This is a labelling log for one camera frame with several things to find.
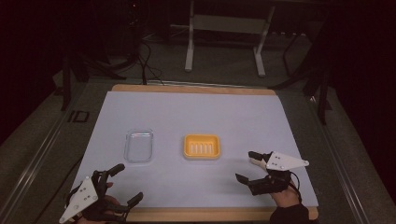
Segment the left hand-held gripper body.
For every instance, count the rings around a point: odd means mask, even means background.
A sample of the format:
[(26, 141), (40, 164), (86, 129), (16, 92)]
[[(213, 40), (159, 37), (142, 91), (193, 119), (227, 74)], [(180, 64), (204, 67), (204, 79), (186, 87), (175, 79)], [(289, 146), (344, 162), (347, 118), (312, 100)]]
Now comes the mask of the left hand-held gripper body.
[(76, 189), (71, 191), (72, 197), (59, 223), (71, 224), (82, 218), (97, 222), (125, 222), (128, 207), (114, 204), (106, 197), (107, 179), (117, 173), (95, 172), (92, 177), (86, 177)]

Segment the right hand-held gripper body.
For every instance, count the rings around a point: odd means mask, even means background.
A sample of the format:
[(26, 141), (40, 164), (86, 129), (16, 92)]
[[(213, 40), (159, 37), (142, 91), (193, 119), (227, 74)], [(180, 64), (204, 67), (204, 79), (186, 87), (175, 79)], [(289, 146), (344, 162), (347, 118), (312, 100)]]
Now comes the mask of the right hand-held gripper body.
[[(288, 188), (291, 183), (291, 176), (296, 176), (291, 171), (294, 168), (301, 168), (309, 165), (309, 161), (294, 158), (292, 156), (282, 154), (280, 152), (270, 152), (269, 161), (265, 166), (260, 166), (267, 176), (262, 179), (250, 180), (252, 185), (249, 187), (253, 195), (262, 195), (275, 192), (281, 192)], [(299, 191), (300, 180), (297, 178), (296, 191)]]

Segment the clear plastic container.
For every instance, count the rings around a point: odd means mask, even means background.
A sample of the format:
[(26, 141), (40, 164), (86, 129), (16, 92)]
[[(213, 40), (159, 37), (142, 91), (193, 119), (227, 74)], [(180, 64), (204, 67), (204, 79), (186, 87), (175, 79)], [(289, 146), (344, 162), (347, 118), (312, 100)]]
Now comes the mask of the clear plastic container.
[(146, 163), (153, 156), (153, 131), (132, 129), (126, 134), (123, 157), (128, 163)]

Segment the yellow soap dish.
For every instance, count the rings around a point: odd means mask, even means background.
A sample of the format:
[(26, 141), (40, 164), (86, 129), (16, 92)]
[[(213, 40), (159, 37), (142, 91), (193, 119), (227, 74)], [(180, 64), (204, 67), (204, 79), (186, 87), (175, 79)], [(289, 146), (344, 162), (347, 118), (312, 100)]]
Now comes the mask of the yellow soap dish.
[(188, 160), (216, 160), (221, 154), (220, 140), (215, 134), (187, 134), (183, 155)]

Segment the person's left hand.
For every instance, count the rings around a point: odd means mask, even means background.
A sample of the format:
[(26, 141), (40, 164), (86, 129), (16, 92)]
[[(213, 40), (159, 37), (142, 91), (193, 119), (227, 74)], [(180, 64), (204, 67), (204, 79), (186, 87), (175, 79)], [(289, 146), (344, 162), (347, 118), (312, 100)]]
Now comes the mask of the person's left hand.
[(105, 195), (103, 198), (103, 202), (101, 203), (101, 209), (99, 210), (99, 215), (101, 217), (92, 218), (82, 215), (73, 224), (109, 224), (111, 222), (110, 218), (114, 218), (116, 216), (116, 213), (111, 209), (104, 209), (104, 204), (120, 205), (120, 202), (113, 196)]

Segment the person's right hand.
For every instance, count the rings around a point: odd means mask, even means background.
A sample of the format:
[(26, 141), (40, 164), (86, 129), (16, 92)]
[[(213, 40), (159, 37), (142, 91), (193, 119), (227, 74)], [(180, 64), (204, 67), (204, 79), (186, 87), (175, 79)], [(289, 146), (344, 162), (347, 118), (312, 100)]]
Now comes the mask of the person's right hand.
[(300, 203), (299, 193), (292, 183), (289, 183), (288, 188), (281, 192), (271, 193), (271, 197), (278, 207), (286, 208)]

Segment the pale blue table mat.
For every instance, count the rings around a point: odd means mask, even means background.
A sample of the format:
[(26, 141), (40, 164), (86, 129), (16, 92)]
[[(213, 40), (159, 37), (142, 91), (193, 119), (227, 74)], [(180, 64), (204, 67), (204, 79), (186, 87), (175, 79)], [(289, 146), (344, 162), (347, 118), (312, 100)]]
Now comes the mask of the pale blue table mat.
[[(237, 175), (265, 176), (249, 161), (251, 151), (298, 157), (289, 122), (275, 95), (111, 91), (92, 132), (77, 181), (124, 161), (130, 130), (151, 130), (148, 161), (127, 164), (112, 179), (109, 194), (125, 203), (138, 192), (147, 208), (269, 207), (268, 195), (254, 196)], [(215, 134), (221, 154), (213, 161), (188, 160), (184, 137)]]

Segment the black stand with legs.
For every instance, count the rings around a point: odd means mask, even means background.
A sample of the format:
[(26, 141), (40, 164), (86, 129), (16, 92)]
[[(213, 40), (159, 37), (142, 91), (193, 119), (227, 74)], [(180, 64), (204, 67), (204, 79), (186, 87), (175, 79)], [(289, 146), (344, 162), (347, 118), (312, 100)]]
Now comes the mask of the black stand with legs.
[[(270, 86), (270, 90), (282, 90), (305, 79), (303, 94), (315, 99), (318, 105), (318, 118), (326, 124), (327, 93), (330, 77), (330, 66), (326, 59), (325, 37), (327, 35), (327, 21), (305, 21), (300, 32), (291, 40), (282, 55), (282, 60), (290, 78), (279, 84)], [(286, 53), (302, 33), (312, 43), (300, 65), (291, 73), (287, 64)]]

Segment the silver strip behind table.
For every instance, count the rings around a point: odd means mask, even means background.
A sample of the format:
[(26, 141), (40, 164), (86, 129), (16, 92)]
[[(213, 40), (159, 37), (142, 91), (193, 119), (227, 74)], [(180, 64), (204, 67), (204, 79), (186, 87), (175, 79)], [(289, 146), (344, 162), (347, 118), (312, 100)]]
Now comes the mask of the silver strip behind table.
[(228, 85), (228, 84), (216, 84), (216, 83), (199, 83), (199, 82), (183, 82), (183, 81), (160, 81), (160, 80), (149, 80), (147, 85), (160, 85), (160, 86), (189, 86), (189, 87), (212, 87), (212, 88), (239, 88), (239, 89), (251, 89), (249, 86), (240, 85)]

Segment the white metal stand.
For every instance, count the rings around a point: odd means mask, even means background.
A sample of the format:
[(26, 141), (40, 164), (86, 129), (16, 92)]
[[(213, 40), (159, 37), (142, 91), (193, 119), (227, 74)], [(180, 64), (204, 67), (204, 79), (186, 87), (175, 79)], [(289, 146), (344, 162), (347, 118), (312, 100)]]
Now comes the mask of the white metal stand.
[(191, 72), (193, 68), (194, 56), (194, 31), (215, 31), (239, 34), (254, 34), (260, 36), (259, 43), (253, 47), (253, 56), (259, 77), (265, 77), (266, 72), (262, 59), (262, 49), (272, 18), (275, 14), (275, 6), (270, 6), (265, 19), (236, 18), (215, 15), (196, 14), (194, 10), (195, 1), (190, 0), (190, 16), (189, 16), (189, 39), (187, 46), (187, 54), (185, 60), (185, 71)]

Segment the metal floor rail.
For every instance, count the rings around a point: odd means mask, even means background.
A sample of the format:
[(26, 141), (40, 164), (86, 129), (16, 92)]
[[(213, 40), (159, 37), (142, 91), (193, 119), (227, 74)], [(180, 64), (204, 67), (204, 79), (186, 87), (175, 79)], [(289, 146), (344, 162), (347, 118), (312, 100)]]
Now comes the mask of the metal floor rail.
[(321, 134), (356, 224), (370, 224), (364, 181), (371, 178), (372, 164), (343, 108), (337, 102), (330, 105), (325, 111), (326, 123), (318, 120)]
[(85, 151), (75, 123), (82, 91), (65, 111), (51, 95), (0, 146), (0, 224), (58, 224)]

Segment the black rectangular floor frame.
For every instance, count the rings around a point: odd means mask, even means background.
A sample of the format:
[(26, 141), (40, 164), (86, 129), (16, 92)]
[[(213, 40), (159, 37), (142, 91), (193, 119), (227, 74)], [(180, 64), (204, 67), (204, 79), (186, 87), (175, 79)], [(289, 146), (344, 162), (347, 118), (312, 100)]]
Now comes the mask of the black rectangular floor frame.
[(68, 118), (68, 122), (81, 122), (85, 123), (90, 117), (89, 111), (73, 110)]

